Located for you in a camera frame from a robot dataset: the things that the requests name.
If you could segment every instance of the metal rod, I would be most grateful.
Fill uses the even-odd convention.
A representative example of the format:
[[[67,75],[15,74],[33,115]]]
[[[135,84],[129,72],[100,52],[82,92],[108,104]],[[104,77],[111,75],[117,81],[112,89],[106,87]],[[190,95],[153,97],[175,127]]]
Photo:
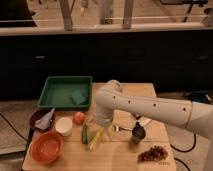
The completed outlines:
[[[123,18],[123,28],[124,29],[130,29],[131,28],[133,6],[134,6],[134,0],[125,0],[124,18]]]
[[[59,0],[61,12],[63,16],[64,21],[64,29],[66,31],[72,30],[73,22],[71,17],[71,10],[69,7],[69,1],[68,0]]]

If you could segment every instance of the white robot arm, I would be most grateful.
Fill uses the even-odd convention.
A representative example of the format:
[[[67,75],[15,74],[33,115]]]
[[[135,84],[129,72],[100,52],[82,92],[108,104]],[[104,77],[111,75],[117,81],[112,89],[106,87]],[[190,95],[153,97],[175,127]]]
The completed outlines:
[[[187,129],[201,136],[213,138],[213,106],[187,100],[172,100],[128,96],[122,93],[120,83],[109,81],[95,95],[96,112],[94,120],[101,126],[108,126],[113,120],[115,109],[136,113]],[[213,144],[206,161],[205,171],[212,171],[210,159],[213,157]]]

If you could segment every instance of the black cabinet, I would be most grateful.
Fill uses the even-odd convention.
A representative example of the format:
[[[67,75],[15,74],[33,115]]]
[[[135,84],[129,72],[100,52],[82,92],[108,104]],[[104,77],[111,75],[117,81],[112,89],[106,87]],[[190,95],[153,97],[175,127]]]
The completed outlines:
[[[0,98],[38,98],[53,75],[212,89],[212,37],[211,30],[0,37]]]

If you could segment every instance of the green vegetable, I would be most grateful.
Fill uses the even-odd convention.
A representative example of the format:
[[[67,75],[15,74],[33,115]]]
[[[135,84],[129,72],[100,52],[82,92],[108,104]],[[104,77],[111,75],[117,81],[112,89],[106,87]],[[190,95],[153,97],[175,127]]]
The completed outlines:
[[[87,144],[87,125],[86,124],[83,125],[81,142],[82,144]]]
[[[89,144],[93,140],[95,134],[96,134],[95,131],[87,132],[87,144]]]

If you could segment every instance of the wooden cutting board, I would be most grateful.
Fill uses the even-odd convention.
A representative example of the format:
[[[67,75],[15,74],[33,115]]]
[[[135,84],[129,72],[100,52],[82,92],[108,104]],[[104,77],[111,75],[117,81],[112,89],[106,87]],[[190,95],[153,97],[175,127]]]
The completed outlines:
[[[93,97],[102,83],[93,84]],[[123,92],[129,95],[156,97],[152,84],[149,83],[122,83]],[[92,105],[87,111],[87,117],[92,117],[95,109],[94,98]],[[67,116],[72,119],[73,111],[57,111],[56,120]],[[135,120],[126,111],[115,111],[114,123],[123,127],[133,127]],[[103,141],[93,151],[88,151],[86,146],[81,144],[82,126],[73,124],[72,135],[64,138],[64,146],[59,158],[51,165],[44,166],[36,163],[27,152],[23,163],[23,170],[40,171],[175,171],[176,165],[170,148],[169,139],[163,123],[152,120],[145,126],[146,138],[135,146],[131,143],[131,132],[116,132],[113,134],[112,141]],[[33,140],[40,133],[35,132]],[[160,162],[138,163],[138,155],[148,150],[154,145],[163,146],[168,151],[166,160]]]

